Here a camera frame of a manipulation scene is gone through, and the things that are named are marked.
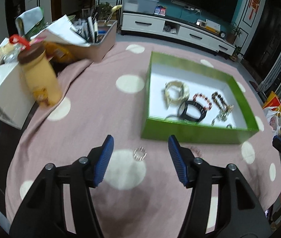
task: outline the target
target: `black handle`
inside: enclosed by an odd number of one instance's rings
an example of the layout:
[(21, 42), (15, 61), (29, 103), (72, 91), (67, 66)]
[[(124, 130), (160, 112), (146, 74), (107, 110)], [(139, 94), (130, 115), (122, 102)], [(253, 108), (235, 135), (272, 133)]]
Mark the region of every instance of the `black handle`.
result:
[(198, 37), (198, 36), (195, 36), (195, 35), (192, 35), (192, 34), (189, 34), (190, 36), (194, 37), (194, 38), (197, 38), (197, 39), (202, 39), (202, 37)]
[(144, 24), (144, 25), (147, 25), (147, 26), (152, 25), (152, 23), (144, 23), (144, 22), (139, 22), (139, 21), (135, 21), (135, 23), (137, 23), (137, 24)]
[(222, 47), (222, 46), (220, 46), (220, 45), (219, 45), (219, 47), (223, 48), (223, 49), (224, 49), (224, 50), (226, 50), (226, 51), (228, 50), (227, 48), (225, 48), (225, 47)]

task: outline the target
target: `black ring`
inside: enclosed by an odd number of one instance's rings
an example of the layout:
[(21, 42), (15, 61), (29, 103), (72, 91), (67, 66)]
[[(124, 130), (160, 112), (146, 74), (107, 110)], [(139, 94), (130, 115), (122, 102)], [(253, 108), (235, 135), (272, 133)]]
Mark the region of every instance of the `black ring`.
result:
[[(203, 106), (201, 104), (199, 104), (198, 102), (193, 101), (193, 100), (188, 100), (183, 103), (185, 103), (185, 106), (184, 106), (184, 110), (183, 110), (182, 114), (179, 116), (181, 119), (187, 120), (187, 121), (193, 121), (193, 122), (201, 122), (205, 118), (206, 110), (203, 108)], [(198, 111), (201, 113), (201, 116), (199, 119), (187, 115), (188, 105), (194, 106), (195, 108), (198, 109)]]

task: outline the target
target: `white tissue box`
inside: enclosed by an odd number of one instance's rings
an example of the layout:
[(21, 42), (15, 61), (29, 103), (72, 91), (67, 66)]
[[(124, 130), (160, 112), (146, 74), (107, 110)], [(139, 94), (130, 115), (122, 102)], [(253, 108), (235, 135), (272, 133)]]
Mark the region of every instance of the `white tissue box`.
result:
[(21, 129), (34, 103), (19, 64), (0, 65), (0, 120)]

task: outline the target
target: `pink tablecloth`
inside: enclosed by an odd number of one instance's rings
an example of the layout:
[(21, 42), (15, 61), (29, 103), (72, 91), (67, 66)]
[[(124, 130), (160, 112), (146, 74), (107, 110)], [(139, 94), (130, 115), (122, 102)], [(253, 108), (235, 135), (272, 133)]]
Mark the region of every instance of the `pink tablecloth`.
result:
[[(241, 145), (183, 146), (191, 146), (196, 156), (199, 154), (211, 165), (236, 164), (263, 209), (274, 203), (281, 191), (279, 155), (271, 145), (272, 132), (261, 107), (239, 72), (214, 57), (151, 43), (118, 42), (101, 63), (90, 65), (90, 61), (84, 60), (68, 66), (59, 76), (65, 94), (61, 104), (56, 110), (39, 109), (35, 113), (8, 171), (9, 221), (12, 222), (22, 198), (47, 163), (71, 164), (111, 134), (115, 145), (105, 179), (91, 191), (104, 236), (178, 236), (191, 191), (177, 178), (167, 142), (140, 138), (143, 86), (153, 50), (213, 66), (239, 82), (260, 132)], [(132, 157), (138, 146), (147, 150), (142, 162)], [(74, 231), (68, 196), (65, 212), (68, 230)]]

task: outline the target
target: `tv stand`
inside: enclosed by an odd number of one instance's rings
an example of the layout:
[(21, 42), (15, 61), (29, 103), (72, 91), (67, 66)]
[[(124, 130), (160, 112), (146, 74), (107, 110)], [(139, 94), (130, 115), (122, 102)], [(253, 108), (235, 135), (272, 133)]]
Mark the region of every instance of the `tv stand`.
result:
[[(169, 25), (176, 29), (176, 33), (164, 31), (164, 26)], [(232, 55), (235, 46), (219, 37), (217, 34), (201, 28), (190, 22), (168, 17), (146, 14), (141, 12), (123, 12), (121, 30), (125, 33), (141, 32), (182, 40), (214, 52), (223, 52)]]

